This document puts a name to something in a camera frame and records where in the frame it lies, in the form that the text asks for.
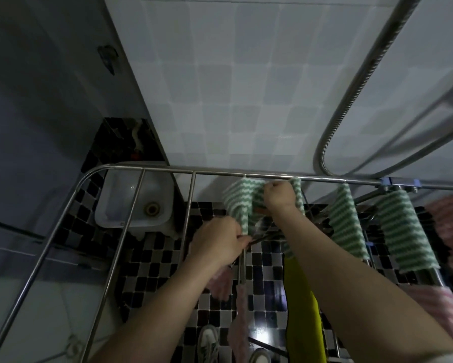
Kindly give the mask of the person's right hand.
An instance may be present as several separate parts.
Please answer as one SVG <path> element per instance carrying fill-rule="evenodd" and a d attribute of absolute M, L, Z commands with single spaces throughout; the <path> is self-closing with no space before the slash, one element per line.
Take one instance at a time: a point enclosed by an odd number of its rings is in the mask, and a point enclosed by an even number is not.
<path fill-rule="evenodd" d="M 295 217 L 296 213 L 300 213 L 296 207 L 296 195 L 295 197 L 264 197 L 264 204 L 265 207 L 257 211 L 274 219 Z"/>

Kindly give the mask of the person's left hand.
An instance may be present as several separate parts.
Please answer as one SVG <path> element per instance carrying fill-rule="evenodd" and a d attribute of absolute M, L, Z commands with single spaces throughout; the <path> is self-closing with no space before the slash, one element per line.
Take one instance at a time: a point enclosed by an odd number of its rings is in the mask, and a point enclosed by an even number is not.
<path fill-rule="evenodd" d="M 234 262 L 245 249 L 237 249 L 237 237 L 242 233 L 240 224 L 230 216 L 216 217 L 205 222 L 195 232 L 187 259 L 198 262 L 214 274 Z"/>

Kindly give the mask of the green white striped cloth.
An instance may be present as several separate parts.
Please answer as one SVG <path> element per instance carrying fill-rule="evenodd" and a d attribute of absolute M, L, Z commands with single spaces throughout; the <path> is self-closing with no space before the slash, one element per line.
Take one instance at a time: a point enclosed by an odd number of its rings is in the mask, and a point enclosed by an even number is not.
<path fill-rule="evenodd" d="M 332 240 L 352 256 L 363 261 L 369 260 L 349 184 L 342 183 L 338 186 L 336 198 L 328 206 L 328 215 L 329 225 L 333 230 Z"/>
<path fill-rule="evenodd" d="M 376 217 L 385 243 L 402 274 L 440 269 L 408 193 L 396 189 L 376 203 Z"/>
<path fill-rule="evenodd" d="M 284 181 L 291 183 L 296 194 L 297 205 L 300 180 L 298 178 L 292 178 Z M 242 233 L 251 236 L 252 239 L 253 234 L 250 232 L 250 227 L 256 225 L 261 216 L 267 216 L 257 211 L 259 208 L 265 207 L 263 197 L 265 183 L 263 180 L 243 178 L 232 184 L 224 192 L 224 204 L 228 215 L 240 224 Z M 305 217 L 301 209 L 297 209 L 300 213 L 296 213 L 295 217 L 291 216 L 284 219 L 274 219 L 272 217 L 277 226 L 284 232 L 286 239 L 294 247 L 300 245 L 304 239 L 308 239 L 311 234 L 317 233 L 317 230 Z"/>

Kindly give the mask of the person's left forearm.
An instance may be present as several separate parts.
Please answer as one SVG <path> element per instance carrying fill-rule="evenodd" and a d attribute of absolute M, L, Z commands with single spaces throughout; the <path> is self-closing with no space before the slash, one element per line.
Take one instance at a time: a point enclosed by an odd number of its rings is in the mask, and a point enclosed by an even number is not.
<path fill-rule="evenodd" d="M 189 255 L 89 363 L 169 363 L 208 281 L 232 260 Z"/>

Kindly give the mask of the person's right forearm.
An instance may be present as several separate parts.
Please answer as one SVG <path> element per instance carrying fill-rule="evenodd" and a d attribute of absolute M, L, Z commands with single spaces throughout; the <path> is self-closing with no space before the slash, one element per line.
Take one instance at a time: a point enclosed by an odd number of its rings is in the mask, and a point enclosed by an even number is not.
<path fill-rule="evenodd" d="M 453 363 L 453 339 L 417 302 L 295 206 L 271 210 L 354 363 Z"/>

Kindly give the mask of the steel drying rack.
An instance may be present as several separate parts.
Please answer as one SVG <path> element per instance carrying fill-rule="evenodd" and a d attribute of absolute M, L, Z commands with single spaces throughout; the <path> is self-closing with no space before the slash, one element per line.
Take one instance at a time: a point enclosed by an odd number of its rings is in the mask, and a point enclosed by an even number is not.
<path fill-rule="evenodd" d="M 374 186 L 377 188 L 381 187 L 380 184 L 380 178 L 365 178 L 365 177 L 349 177 L 349 176 L 316 176 L 316 175 L 300 175 L 300 174 L 286 174 L 286 173 L 269 173 L 269 172 L 260 172 L 260 171 L 253 171 L 253 172 L 248 172 L 244 170 L 229 170 L 229 169 L 210 169 L 210 168 L 198 168 L 198 167 L 186 167 L 186 166 L 179 166 L 179 167 L 173 167 L 173 166 L 167 166 L 167 165 L 147 165 L 147 164 L 141 164 L 140 162 L 132 162 L 130 164 L 104 164 L 98 167 L 95 167 L 85 173 L 76 183 L 73 192 L 71 193 L 69 199 L 67 202 L 64 204 L 62 208 L 62 212 L 60 216 L 57 217 L 56 224 L 54 225 L 54 228 L 50 231 L 47 242 L 44 243 L 43 249 L 41 253 L 36 256 L 36 263 L 32 271 L 30 272 L 30 275 L 28 276 L 28 279 L 25 281 L 21 291 L 17 294 L 17 297 L 14 301 L 13 306 L 11 307 L 10 311 L 8 312 L 1 328 L 0 328 L 0 349 L 6 339 L 6 336 L 8 335 L 12 324 L 14 323 L 14 320 L 16 319 L 19 310 L 21 309 L 30 289 L 31 286 L 33 285 L 36 276 L 38 272 L 40 271 L 42 264 L 44 260 L 46 259 L 46 256 L 48 255 L 48 251 L 51 247 L 51 244 L 53 242 L 53 239 L 55 237 L 55 234 L 57 233 L 60 224 L 65 217 L 66 213 L 68 212 L 69 208 L 72 205 L 72 202 L 75 199 L 76 194 L 78 193 L 78 190 L 81 189 L 83 183 L 88 180 L 91 176 L 95 175 L 96 173 L 102 172 L 102 171 L 108 171 L 112 169 L 127 169 L 127 170 L 140 170 L 140 176 L 139 176 L 139 181 L 138 181 L 138 187 L 136 189 L 133 201 L 132 201 L 132 206 L 129 210 L 129 215 L 126 220 L 125 225 L 122 227 L 122 233 L 121 233 L 121 239 L 119 242 L 119 245 L 117 247 L 115 256 L 113 258 L 113 261 L 111 263 L 109 273 L 107 276 L 107 281 L 106 285 L 103 290 L 103 295 L 101 302 L 99 303 L 93 325 L 90 330 L 90 334 L 88 337 L 88 340 L 85 345 L 85 349 L 83 352 L 83 355 L 81 357 L 81 362 L 86 361 L 86 359 L 89 356 L 90 352 L 90 346 L 92 344 L 91 340 L 95 335 L 99 318 L 101 317 L 103 306 L 105 304 L 105 301 L 107 299 L 107 294 L 109 292 L 109 286 L 110 282 L 112 280 L 112 277 L 115 273 L 115 268 L 119 259 L 119 255 L 121 252 L 121 249 L 123 247 L 124 243 L 124 238 L 127 232 L 127 229 L 129 227 L 129 224 L 131 222 L 132 218 L 132 213 L 134 211 L 134 206 L 137 201 L 139 191 L 140 191 L 140 186 L 143 181 L 143 177 L 145 175 L 146 171 L 151 171 L 151 172 L 167 172 L 171 174 L 189 174 L 191 175 L 191 182 L 190 182 L 190 188 L 189 188 L 189 195 L 188 195 L 188 204 L 186 207 L 186 218 L 184 221 L 184 227 L 183 227 L 183 236 L 182 236 L 182 241 L 181 241 L 181 253 L 180 253 L 180 261 L 182 261 L 184 252 L 184 242 L 185 242 L 185 235 L 187 231 L 187 223 L 188 223 L 188 217 L 190 213 L 190 208 L 191 208 L 191 202 L 194 194 L 194 188 L 196 184 L 196 177 L 197 175 L 206 175 L 206 176 L 231 176 L 231 177 L 244 177 L 244 178 L 264 178 L 264 179 L 290 179 L 293 177 L 298 177 L 302 181 L 306 182 L 314 182 L 314 183 L 347 183 L 347 184 L 356 184 L 356 185 L 366 185 L 366 186 Z M 441 183 L 441 182 L 422 182 L 422 188 L 424 190 L 436 190 L 436 191 L 453 191 L 453 183 Z"/>

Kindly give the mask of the yellow cloth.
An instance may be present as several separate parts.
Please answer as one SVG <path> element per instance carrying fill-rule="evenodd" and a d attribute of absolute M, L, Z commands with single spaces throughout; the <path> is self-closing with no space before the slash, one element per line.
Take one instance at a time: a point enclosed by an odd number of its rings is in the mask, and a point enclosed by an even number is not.
<path fill-rule="evenodd" d="M 319 307 L 295 258 L 284 258 L 289 363 L 326 363 Z"/>

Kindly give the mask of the person's left shoe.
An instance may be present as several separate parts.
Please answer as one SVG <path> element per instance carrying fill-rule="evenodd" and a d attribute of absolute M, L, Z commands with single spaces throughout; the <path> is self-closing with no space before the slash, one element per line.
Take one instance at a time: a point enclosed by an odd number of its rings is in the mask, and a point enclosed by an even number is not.
<path fill-rule="evenodd" d="M 213 325 L 205 325 L 199 333 L 196 347 L 198 363 L 218 363 L 219 330 Z"/>

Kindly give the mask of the person's shoe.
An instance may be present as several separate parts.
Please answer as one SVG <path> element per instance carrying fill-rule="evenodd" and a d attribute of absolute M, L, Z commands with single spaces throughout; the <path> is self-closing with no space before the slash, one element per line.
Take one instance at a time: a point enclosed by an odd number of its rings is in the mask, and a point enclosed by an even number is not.
<path fill-rule="evenodd" d="M 266 349 L 257 348 L 251 354 L 248 363 L 272 363 L 272 361 Z"/>
<path fill-rule="evenodd" d="M 196 347 L 198 363 L 218 363 L 219 330 L 213 325 L 205 325 L 199 333 Z"/>

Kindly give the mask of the person's right shoe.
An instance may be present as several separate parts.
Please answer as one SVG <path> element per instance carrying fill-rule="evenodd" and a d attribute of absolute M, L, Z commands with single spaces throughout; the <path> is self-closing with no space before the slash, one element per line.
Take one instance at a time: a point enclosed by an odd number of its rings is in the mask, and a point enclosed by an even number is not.
<path fill-rule="evenodd" d="M 272 361 L 266 349 L 257 348 L 251 354 L 248 363 L 272 363 Z"/>

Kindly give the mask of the white floor basin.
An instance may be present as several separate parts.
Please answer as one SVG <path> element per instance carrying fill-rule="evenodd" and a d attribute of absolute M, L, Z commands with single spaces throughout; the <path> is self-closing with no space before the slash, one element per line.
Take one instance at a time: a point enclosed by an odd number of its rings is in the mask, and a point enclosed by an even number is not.
<path fill-rule="evenodd" d="M 94 220 L 102 228 L 122 228 L 129 215 L 141 171 L 108 170 Z M 175 185 L 170 173 L 146 171 L 134 206 L 128 231 L 137 239 L 146 232 L 161 232 L 178 240 L 174 221 Z"/>

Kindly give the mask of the blue rack joint clip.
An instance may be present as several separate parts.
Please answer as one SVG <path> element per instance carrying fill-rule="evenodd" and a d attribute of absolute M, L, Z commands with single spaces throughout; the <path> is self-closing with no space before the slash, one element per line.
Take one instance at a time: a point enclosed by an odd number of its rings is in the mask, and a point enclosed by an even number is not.
<path fill-rule="evenodd" d="M 381 189 L 385 193 L 404 190 L 408 193 L 417 193 L 422 188 L 419 179 L 405 179 L 400 177 L 385 176 L 379 179 Z"/>

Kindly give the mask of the white wall pipe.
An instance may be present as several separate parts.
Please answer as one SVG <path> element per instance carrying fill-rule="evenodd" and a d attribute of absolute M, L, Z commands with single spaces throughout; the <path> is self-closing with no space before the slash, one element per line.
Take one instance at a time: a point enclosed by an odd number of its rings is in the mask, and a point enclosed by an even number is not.
<path fill-rule="evenodd" d="M 143 159 L 143 156 L 144 156 L 144 146 L 143 146 L 141 139 L 139 138 L 139 130 L 140 130 L 141 126 L 142 126 L 142 123 L 137 122 L 131 131 L 131 136 L 132 136 L 132 139 L 133 139 L 134 145 L 135 145 L 134 151 L 131 154 L 131 158 L 133 161 L 140 161 Z"/>

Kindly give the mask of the dark wall hook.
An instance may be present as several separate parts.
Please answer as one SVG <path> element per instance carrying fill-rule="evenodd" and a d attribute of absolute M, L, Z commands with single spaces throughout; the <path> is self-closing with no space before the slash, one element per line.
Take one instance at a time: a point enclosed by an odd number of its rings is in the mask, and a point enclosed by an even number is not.
<path fill-rule="evenodd" d="M 98 46 L 97 53 L 99 54 L 104 67 L 111 75 L 115 76 L 114 66 L 117 65 L 117 61 L 119 59 L 117 50 L 112 45 L 106 44 Z"/>

